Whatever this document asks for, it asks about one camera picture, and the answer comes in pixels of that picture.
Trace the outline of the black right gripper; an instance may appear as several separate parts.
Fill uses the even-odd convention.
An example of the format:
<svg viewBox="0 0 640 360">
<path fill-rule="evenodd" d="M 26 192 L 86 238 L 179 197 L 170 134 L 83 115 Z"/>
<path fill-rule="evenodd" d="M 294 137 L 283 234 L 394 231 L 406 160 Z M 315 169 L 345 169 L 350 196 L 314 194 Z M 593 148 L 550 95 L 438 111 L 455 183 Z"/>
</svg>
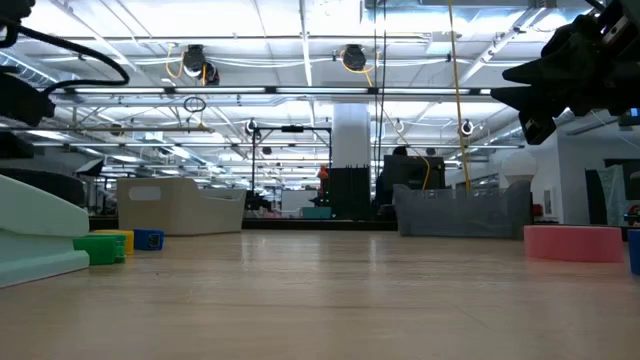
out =
<svg viewBox="0 0 640 360">
<path fill-rule="evenodd" d="M 558 28 L 534 61 L 509 68 L 505 80 L 527 84 L 491 90 L 519 111 L 526 142 L 542 144 L 566 112 L 620 115 L 640 106 L 640 0 L 584 0 L 592 10 Z"/>
</svg>

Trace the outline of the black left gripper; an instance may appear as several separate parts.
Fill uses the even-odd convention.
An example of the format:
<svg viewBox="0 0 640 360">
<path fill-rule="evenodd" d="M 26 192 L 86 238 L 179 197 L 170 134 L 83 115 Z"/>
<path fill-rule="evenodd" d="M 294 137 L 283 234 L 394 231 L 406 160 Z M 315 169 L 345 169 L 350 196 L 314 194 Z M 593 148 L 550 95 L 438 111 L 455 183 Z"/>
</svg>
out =
<svg viewBox="0 0 640 360">
<path fill-rule="evenodd" d="M 0 116 L 38 126 L 53 117 L 55 105 L 26 82 L 0 73 Z M 11 132 L 0 132 L 0 158 L 32 158 L 33 145 Z"/>
</svg>

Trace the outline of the mint green stapler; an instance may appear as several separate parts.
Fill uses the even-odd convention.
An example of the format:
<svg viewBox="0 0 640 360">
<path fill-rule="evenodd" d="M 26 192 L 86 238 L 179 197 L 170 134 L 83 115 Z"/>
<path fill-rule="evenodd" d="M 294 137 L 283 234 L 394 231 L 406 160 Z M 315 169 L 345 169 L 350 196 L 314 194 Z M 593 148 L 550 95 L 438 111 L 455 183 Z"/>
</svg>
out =
<svg viewBox="0 0 640 360">
<path fill-rule="evenodd" d="M 0 175 L 0 288 L 88 268 L 73 245 L 88 232 L 86 210 Z"/>
</svg>

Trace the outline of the green plastic stapler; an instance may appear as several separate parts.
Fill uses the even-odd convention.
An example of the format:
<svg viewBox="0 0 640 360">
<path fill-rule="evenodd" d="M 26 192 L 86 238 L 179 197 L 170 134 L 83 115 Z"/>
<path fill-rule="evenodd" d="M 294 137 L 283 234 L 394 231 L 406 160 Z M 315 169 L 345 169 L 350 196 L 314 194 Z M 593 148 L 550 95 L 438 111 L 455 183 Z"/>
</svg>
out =
<svg viewBox="0 0 640 360">
<path fill-rule="evenodd" d="M 90 234 L 73 240 L 75 250 L 89 255 L 90 265 L 112 265 L 126 261 L 126 236 L 120 234 Z"/>
</svg>

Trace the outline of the yellow plastic stapler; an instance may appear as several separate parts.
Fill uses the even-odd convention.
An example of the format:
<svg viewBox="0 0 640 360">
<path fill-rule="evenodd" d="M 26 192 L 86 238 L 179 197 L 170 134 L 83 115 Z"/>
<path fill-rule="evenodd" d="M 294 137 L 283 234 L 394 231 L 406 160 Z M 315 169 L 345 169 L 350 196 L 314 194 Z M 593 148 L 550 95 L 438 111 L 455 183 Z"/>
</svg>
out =
<svg viewBox="0 0 640 360">
<path fill-rule="evenodd" d="M 131 230 L 119 230 L 119 229 L 103 229 L 95 230 L 94 234 L 119 234 L 126 237 L 125 252 L 127 256 L 134 254 L 134 232 Z"/>
</svg>

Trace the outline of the blue plastic stapler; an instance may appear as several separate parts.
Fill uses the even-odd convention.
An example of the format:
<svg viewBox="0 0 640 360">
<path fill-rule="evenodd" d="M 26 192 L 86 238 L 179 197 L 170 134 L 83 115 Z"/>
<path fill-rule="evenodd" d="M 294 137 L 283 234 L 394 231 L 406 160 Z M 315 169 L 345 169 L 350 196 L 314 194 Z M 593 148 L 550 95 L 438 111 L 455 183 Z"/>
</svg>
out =
<svg viewBox="0 0 640 360">
<path fill-rule="evenodd" d="M 164 245 L 165 234 L 159 229 L 134 229 L 134 249 L 160 251 Z"/>
</svg>

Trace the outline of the blue tape roll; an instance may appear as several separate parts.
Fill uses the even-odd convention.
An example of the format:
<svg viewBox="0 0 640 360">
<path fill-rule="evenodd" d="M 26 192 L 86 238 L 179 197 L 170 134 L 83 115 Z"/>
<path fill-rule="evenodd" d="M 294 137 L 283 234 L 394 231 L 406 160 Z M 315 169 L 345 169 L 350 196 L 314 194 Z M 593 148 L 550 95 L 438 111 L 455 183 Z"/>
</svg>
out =
<svg viewBox="0 0 640 360">
<path fill-rule="evenodd" d="M 627 240 L 631 273 L 640 277 L 640 229 L 630 229 Z"/>
</svg>

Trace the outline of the pale hanging cloth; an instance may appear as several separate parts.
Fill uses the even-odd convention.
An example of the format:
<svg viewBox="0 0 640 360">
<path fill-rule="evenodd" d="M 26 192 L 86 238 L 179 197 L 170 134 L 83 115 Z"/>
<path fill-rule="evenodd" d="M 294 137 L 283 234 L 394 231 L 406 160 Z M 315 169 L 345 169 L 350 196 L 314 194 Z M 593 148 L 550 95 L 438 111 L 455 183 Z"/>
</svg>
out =
<svg viewBox="0 0 640 360">
<path fill-rule="evenodd" d="M 624 171 L 621 165 L 614 165 L 598 171 L 607 214 L 615 218 L 621 217 L 625 211 L 626 195 Z"/>
</svg>

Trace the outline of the person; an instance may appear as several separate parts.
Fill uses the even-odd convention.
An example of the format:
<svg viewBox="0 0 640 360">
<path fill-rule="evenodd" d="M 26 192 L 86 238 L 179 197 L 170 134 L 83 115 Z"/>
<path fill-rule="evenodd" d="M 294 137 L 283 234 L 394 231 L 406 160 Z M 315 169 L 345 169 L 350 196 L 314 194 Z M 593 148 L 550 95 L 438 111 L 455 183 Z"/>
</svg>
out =
<svg viewBox="0 0 640 360">
<path fill-rule="evenodd" d="M 407 148 L 398 146 L 393 150 L 393 156 L 406 156 Z M 393 191 L 386 187 L 385 171 L 382 171 L 376 179 L 375 202 L 378 207 L 392 203 Z"/>
</svg>

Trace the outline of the black monitor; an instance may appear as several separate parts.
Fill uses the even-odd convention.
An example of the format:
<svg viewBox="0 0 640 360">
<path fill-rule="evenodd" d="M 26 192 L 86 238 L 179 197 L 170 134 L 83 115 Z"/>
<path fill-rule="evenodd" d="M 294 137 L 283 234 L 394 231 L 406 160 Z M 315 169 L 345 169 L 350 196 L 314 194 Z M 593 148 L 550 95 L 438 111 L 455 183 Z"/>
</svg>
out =
<svg viewBox="0 0 640 360">
<path fill-rule="evenodd" d="M 444 189 L 445 163 L 441 157 L 393 156 L 384 157 L 386 187 L 406 185 L 412 190 Z"/>
</svg>

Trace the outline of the grey translucent storage bin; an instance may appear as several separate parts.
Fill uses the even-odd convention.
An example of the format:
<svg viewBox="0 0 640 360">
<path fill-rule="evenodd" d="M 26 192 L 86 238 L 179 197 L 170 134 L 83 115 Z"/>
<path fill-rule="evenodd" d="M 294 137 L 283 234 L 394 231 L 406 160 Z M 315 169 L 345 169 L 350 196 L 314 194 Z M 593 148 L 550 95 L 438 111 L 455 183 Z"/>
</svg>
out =
<svg viewBox="0 0 640 360">
<path fill-rule="evenodd" d="M 398 231 L 402 236 L 523 238 L 533 222 L 531 183 L 506 189 L 412 190 L 393 188 Z"/>
</svg>

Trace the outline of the long light strip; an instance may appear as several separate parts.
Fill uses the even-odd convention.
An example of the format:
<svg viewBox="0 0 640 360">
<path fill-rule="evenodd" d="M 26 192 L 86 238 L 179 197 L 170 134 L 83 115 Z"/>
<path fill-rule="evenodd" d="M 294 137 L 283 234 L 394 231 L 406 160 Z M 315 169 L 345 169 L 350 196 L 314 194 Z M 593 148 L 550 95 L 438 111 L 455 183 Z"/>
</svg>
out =
<svg viewBox="0 0 640 360">
<path fill-rule="evenodd" d="M 77 87 L 55 90 L 54 94 L 184 94 L 184 95 L 460 95 L 488 96 L 488 88 L 403 88 L 403 87 Z"/>
</svg>

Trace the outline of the black equipment cabinet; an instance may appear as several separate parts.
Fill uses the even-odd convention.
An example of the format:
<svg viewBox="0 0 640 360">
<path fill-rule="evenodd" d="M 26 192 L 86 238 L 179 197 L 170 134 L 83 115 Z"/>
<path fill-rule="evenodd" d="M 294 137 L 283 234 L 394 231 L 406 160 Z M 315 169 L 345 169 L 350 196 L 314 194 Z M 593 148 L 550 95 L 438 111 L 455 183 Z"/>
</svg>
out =
<svg viewBox="0 0 640 360">
<path fill-rule="evenodd" d="M 366 220 L 369 217 L 371 170 L 368 166 L 332 168 L 329 185 L 330 207 L 336 218 Z"/>
</svg>

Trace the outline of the silver ventilation duct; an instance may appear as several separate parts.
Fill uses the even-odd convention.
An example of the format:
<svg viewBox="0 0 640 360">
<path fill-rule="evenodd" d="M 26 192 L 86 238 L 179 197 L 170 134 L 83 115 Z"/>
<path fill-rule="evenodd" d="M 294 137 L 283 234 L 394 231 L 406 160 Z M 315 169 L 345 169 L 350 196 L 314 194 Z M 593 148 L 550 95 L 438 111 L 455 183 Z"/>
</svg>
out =
<svg viewBox="0 0 640 360">
<path fill-rule="evenodd" d="M 17 72 L 14 76 L 35 87 L 46 87 L 58 82 L 54 72 L 40 66 L 26 55 L 8 48 L 0 49 L 0 65 L 16 67 Z"/>
</svg>

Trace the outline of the black aluminium table frame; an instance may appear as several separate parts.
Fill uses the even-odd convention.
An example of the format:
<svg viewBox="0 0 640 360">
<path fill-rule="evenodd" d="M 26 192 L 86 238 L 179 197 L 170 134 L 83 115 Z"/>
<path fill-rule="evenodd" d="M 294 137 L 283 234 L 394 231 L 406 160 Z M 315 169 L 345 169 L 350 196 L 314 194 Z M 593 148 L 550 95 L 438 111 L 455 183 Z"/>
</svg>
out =
<svg viewBox="0 0 640 360">
<path fill-rule="evenodd" d="M 241 215 L 224 218 L 206 215 L 198 220 L 193 217 L 178 219 L 172 216 L 142 216 L 120 220 L 117 216 L 91 216 L 89 229 L 159 229 L 166 236 L 200 236 L 253 230 L 335 230 L 335 231 L 397 231 L 402 236 L 471 237 L 521 239 L 524 227 L 532 225 L 528 218 L 498 221 L 472 218 L 450 218 L 426 222 L 379 220 L 307 220 L 303 218 L 245 218 Z"/>
</svg>

